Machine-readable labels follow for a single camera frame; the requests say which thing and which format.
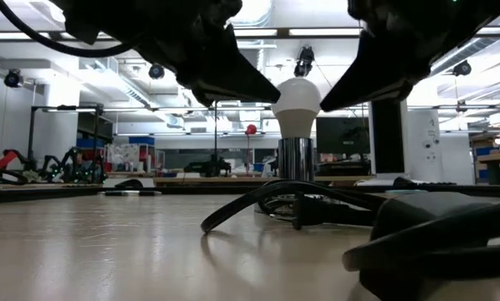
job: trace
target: blue bin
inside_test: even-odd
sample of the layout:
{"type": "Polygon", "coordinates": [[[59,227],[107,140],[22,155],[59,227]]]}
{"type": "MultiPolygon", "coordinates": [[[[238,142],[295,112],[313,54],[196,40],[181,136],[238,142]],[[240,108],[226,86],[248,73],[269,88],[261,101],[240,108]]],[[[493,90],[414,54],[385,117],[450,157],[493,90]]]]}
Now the blue bin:
{"type": "Polygon", "coordinates": [[[253,170],[263,172],[263,163],[256,163],[253,165],[253,170]]]}
{"type": "MultiPolygon", "coordinates": [[[[103,148],[104,142],[98,140],[96,144],[98,148],[103,148]]],[[[80,148],[94,148],[94,139],[77,139],[75,141],[75,146],[80,148]]]]}

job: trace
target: metal frame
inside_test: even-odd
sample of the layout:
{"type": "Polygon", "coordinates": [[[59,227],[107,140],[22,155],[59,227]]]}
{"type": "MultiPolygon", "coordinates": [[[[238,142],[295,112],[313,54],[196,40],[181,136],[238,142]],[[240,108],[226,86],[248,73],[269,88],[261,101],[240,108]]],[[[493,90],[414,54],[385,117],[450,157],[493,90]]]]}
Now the metal frame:
{"type": "Polygon", "coordinates": [[[59,106],[59,107],[51,107],[51,106],[32,106],[31,107],[31,120],[29,123],[29,138],[28,138],[28,148],[27,148],[27,158],[29,160],[34,160],[33,156],[33,138],[34,138],[34,121],[36,112],[38,110],[42,110],[44,113],[81,113],[77,110],[94,110],[94,159],[92,163],[92,176],[91,181],[95,182],[95,158],[98,153],[98,122],[99,117],[103,114],[103,109],[101,106],[59,106]]]}

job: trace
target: black object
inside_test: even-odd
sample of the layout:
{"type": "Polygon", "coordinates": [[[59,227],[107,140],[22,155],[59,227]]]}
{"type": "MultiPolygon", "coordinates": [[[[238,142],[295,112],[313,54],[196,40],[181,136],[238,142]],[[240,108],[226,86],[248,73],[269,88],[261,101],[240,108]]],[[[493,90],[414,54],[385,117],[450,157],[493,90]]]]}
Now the black object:
{"type": "Polygon", "coordinates": [[[165,77],[165,69],[159,64],[152,64],[148,75],[152,79],[162,79],[165,77]]]}
{"type": "Polygon", "coordinates": [[[20,69],[10,69],[3,81],[8,88],[21,88],[25,83],[20,69]]]}
{"type": "Polygon", "coordinates": [[[368,176],[370,161],[340,161],[317,165],[316,176],[368,176]]]}
{"type": "Polygon", "coordinates": [[[66,54],[109,57],[133,48],[146,61],[176,74],[178,83],[191,89],[205,106],[225,99],[266,103],[279,99],[276,87],[239,53],[233,26],[226,26],[241,10],[242,0],[132,5],[63,0],[55,4],[64,10],[66,31],[82,42],[92,44],[103,32],[123,43],[101,50],[70,48],[36,33],[3,0],[0,11],[33,40],[66,54]],[[134,21],[121,22],[127,19],[134,21]]]}
{"type": "Polygon", "coordinates": [[[452,68],[452,75],[454,76],[459,76],[459,75],[469,75],[471,73],[471,65],[467,62],[467,60],[459,63],[458,65],[454,66],[452,68]]]}
{"type": "Polygon", "coordinates": [[[320,104],[324,111],[404,100],[434,62],[500,15],[500,0],[352,0],[348,12],[365,28],[355,61],[320,104]]]}
{"type": "Polygon", "coordinates": [[[295,77],[306,77],[313,68],[312,64],[315,61],[315,54],[311,46],[304,46],[300,51],[297,59],[297,65],[294,66],[295,77]]]}
{"type": "MultiPolygon", "coordinates": [[[[59,51],[60,53],[69,54],[73,56],[79,56],[85,58],[106,58],[110,56],[115,56],[131,50],[133,46],[137,43],[136,40],[138,40],[138,38],[142,38],[142,35],[139,35],[138,38],[135,37],[135,39],[131,43],[122,43],[120,45],[106,49],[75,48],[62,43],[58,43],[56,41],[53,41],[51,38],[46,38],[40,33],[37,33],[35,30],[30,28],[26,23],[24,23],[20,18],[18,18],[18,16],[16,16],[16,14],[10,9],[10,7],[3,0],[0,0],[0,12],[5,16],[5,18],[7,18],[8,21],[10,21],[10,23],[12,23],[21,32],[27,34],[32,40],[41,43],[45,47],[59,51]]],[[[66,22],[66,25],[67,25],[66,28],[70,30],[71,28],[69,28],[68,20],[66,22]]]]}
{"type": "Polygon", "coordinates": [[[218,161],[215,160],[215,158],[215,155],[211,155],[211,159],[209,161],[191,162],[183,169],[183,171],[197,172],[204,177],[220,176],[221,170],[226,172],[224,176],[227,176],[228,172],[232,172],[232,164],[226,162],[222,157],[220,157],[218,161]]]}
{"type": "MultiPolygon", "coordinates": [[[[38,110],[42,110],[45,113],[48,113],[48,110],[57,110],[60,112],[76,112],[77,109],[89,109],[92,110],[94,109],[94,139],[93,139],[93,152],[94,152],[94,160],[98,161],[100,166],[101,166],[101,174],[102,174],[102,181],[106,178],[106,175],[104,173],[104,162],[103,159],[97,156],[98,153],[98,131],[99,131],[99,116],[103,113],[103,106],[102,105],[96,105],[96,106],[74,106],[74,105],[60,105],[58,107],[48,107],[48,106],[32,106],[31,107],[31,120],[29,123],[29,138],[28,138],[28,154],[27,158],[31,161],[34,160],[33,158],[33,140],[34,140],[34,121],[36,117],[36,112],[38,110]]],[[[92,183],[96,182],[95,180],[95,167],[96,164],[92,164],[92,171],[90,171],[90,181],[92,183]]]]}
{"type": "Polygon", "coordinates": [[[143,188],[142,182],[136,179],[123,181],[115,185],[116,188],[143,188]]]}
{"type": "Polygon", "coordinates": [[[347,270],[360,271],[361,284],[382,301],[423,300],[449,280],[500,277],[500,246],[487,247],[489,239],[500,237],[500,199],[437,192],[383,200],[280,180],[228,203],[201,227],[208,233],[254,202],[264,213],[289,220],[297,230],[323,222],[374,226],[371,242],[347,251],[343,262],[347,270]],[[294,194],[294,201],[270,201],[271,196],[286,194],[294,194]],[[280,207],[292,213],[277,212],[280,207]]]}
{"type": "MultiPolygon", "coordinates": [[[[296,207],[298,208],[313,206],[312,202],[305,202],[303,195],[326,196],[355,207],[363,208],[363,210],[360,210],[361,213],[359,214],[361,217],[363,217],[363,220],[361,220],[360,223],[364,224],[367,224],[368,221],[372,222],[374,220],[374,218],[371,220],[367,217],[370,217],[371,214],[373,215],[373,217],[375,217],[375,213],[385,201],[385,198],[383,197],[372,196],[352,191],[334,190],[316,183],[305,181],[279,180],[273,181],[255,191],[249,192],[246,195],[241,196],[235,201],[230,202],[224,207],[218,209],[202,222],[202,230],[205,233],[208,233],[216,226],[225,222],[228,218],[234,216],[244,208],[249,207],[257,202],[263,209],[266,207],[267,201],[270,200],[270,197],[282,196],[286,194],[295,194],[298,196],[298,204],[296,205],[296,207]]],[[[323,213],[324,211],[329,210],[330,207],[327,207],[327,205],[324,205],[322,203],[319,204],[317,202],[315,202],[314,204],[315,205],[313,213],[309,213],[309,215],[303,215],[305,214],[306,210],[296,211],[295,209],[295,213],[292,216],[292,218],[296,219],[296,222],[293,224],[295,228],[300,229],[302,226],[310,226],[315,225],[316,223],[329,222],[331,219],[333,219],[333,221],[337,223],[352,223],[353,217],[355,217],[357,215],[356,212],[358,212],[358,209],[341,206],[336,207],[337,210],[333,215],[327,214],[324,217],[320,217],[319,213],[323,213]]]]}
{"type": "Polygon", "coordinates": [[[500,277],[500,201],[452,192],[387,201],[371,242],[343,256],[349,271],[382,301],[422,300],[447,280],[500,277]]]}
{"type": "Polygon", "coordinates": [[[27,177],[15,171],[7,171],[0,168],[0,183],[21,186],[28,183],[27,177]],[[3,177],[3,175],[8,175],[16,178],[16,181],[12,181],[3,177]]]}
{"type": "Polygon", "coordinates": [[[371,104],[373,160],[375,174],[405,173],[400,101],[371,104]]]}
{"type": "Polygon", "coordinates": [[[370,153],[368,118],[320,117],[316,127],[318,153],[370,153]]]}

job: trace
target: red balloon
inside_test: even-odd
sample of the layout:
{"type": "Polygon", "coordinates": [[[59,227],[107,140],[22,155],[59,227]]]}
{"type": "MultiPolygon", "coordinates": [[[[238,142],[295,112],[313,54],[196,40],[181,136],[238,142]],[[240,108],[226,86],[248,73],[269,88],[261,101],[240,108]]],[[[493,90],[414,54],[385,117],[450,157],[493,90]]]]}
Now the red balloon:
{"type": "Polygon", "coordinates": [[[258,132],[258,128],[255,125],[249,125],[247,127],[247,131],[245,132],[246,135],[256,135],[258,132]]]}

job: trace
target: white light bulb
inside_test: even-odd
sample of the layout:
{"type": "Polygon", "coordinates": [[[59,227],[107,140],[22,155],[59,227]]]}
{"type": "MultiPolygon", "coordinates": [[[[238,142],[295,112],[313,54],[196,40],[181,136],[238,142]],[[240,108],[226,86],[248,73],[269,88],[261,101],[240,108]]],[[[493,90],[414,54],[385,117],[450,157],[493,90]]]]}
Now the white light bulb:
{"type": "Polygon", "coordinates": [[[272,109],[282,138],[309,138],[311,126],[320,112],[319,89],[307,79],[294,78],[281,83],[278,90],[282,95],[272,109]]]}

